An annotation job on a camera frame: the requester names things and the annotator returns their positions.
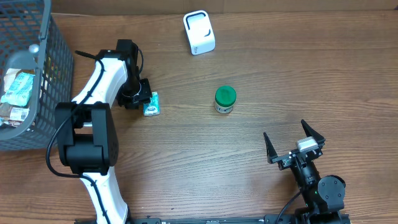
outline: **wire mesh basket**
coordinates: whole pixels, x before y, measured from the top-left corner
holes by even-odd
[[[73,57],[51,16],[51,0],[0,0],[0,96],[10,69],[31,71],[33,84],[24,119],[13,126],[0,123],[0,150],[43,148],[55,131],[55,106],[70,101],[73,75]]]

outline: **basket handle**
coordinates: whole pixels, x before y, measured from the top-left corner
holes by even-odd
[[[51,17],[51,0],[44,0],[44,11],[42,25],[40,27],[39,40],[45,40],[49,32],[49,22]]]

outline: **wood grain surface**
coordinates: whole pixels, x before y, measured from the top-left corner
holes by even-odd
[[[280,155],[326,137],[321,176],[346,183],[353,223],[398,220],[398,11],[210,15],[213,52],[192,56],[182,15],[56,17],[72,50],[96,54],[132,39],[143,51],[159,116],[112,109],[116,175],[134,217],[253,217],[278,213],[297,192],[289,170],[267,164],[262,132]],[[75,56],[73,95],[94,62]],[[213,107],[233,86],[234,110]],[[0,153],[0,223],[94,218],[79,180],[47,170],[45,151]],[[53,152],[56,169],[68,172]],[[288,212],[304,206],[297,200]]]

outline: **black cable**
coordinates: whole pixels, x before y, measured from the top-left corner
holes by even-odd
[[[142,72],[142,69],[144,68],[144,55],[142,54],[141,49],[138,49],[138,51],[141,54],[141,67],[139,68],[139,71],[138,71],[138,76],[139,76]]]
[[[103,216],[104,216],[105,219],[106,219],[106,222],[107,222],[108,224],[111,224],[111,222],[110,222],[110,220],[109,220],[109,217],[108,217],[108,214],[106,214],[106,210],[105,210],[104,205],[103,205],[103,203],[102,203],[101,195],[100,195],[100,192],[99,192],[99,190],[98,190],[97,185],[95,184],[95,181],[94,181],[93,179],[87,177],[87,176],[84,176],[84,175],[59,173],[59,172],[57,172],[57,171],[51,166],[51,162],[50,162],[51,148],[52,148],[52,145],[54,144],[54,141],[55,141],[55,139],[57,138],[57,136],[58,136],[60,130],[65,126],[65,124],[69,121],[69,119],[72,118],[73,115],[75,115],[75,113],[78,111],[78,109],[88,100],[88,98],[91,97],[91,94],[94,92],[95,88],[97,87],[98,83],[100,82],[100,80],[101,80],[101,78],[102,78],[102,76],[103,76],[103,74],[104,74],[104,72],[105,72],[104,63],[103,63],[100,59],[96,58],[94,55],[89,54],[89,53],[86,53],[86,52],[81,52],[81,51],[78,51],[78,50],[76,50],[75,53],[78,54],[78,55],[81,55],[81,56],[83,56],[83,57],[92,58],[92,59],[96,60],[97,62],[99,62],[99,64],[101,65],[101,71],[100,71],[100,73],[99,73],[99,75],[98,75],[98,78],[97,78],[97,80],[95,81],[94,85],[93,85],[93,86],[91,87],[91,89],[87,92],[87,95],[84,97],[84,99],[75,107],[75,109],[72,110],[72,112],[70,113],[70,115],[61,123],[61,125],[58,127],[58,129],[57,129],[57,130],[54,132],[54,134],[52,135],[51,140],[50,140],[50,142],[49,142],[49,144],[48,144],[48,146],[47,146],[47,152],[46,152],[46,154],[45,154],[45,161],[46,161],[46,163],[47,163],[47,167],[49,168],[49,170],[50,170],[53,174],[55,174],[55,175],[57,175],[57,176],[59,176],[59,177],[83,178],[83,179],[88,180],[88,181],[91,183],[91,186],[94,187],[95,193],[96,193],[96,195],[97,195],[97,197],[98,197],[99,206],[101,207],[101,210],[102,210]]]
[[[280,211],[280,213],[279,213],[279,215],[278,215],[278,218],[277,218],[276,221],[275,221],[275,224],[278,224],[278,223],[279,223],[279,220],[280,220],[281,216],[283,215],[283,213],[284,213],[284,212],[286,211],[286,209],[290,206],[290,204],[291,204],[298,196],[300,196],[300,194],[301,194],[301,191],[299,191],[296,195],[294,195],[294,196],[292,197],[292,199],[289,200],[289,202],[287,202],[287,204],[285,205],[285,207],[282,208],[282,210]]]

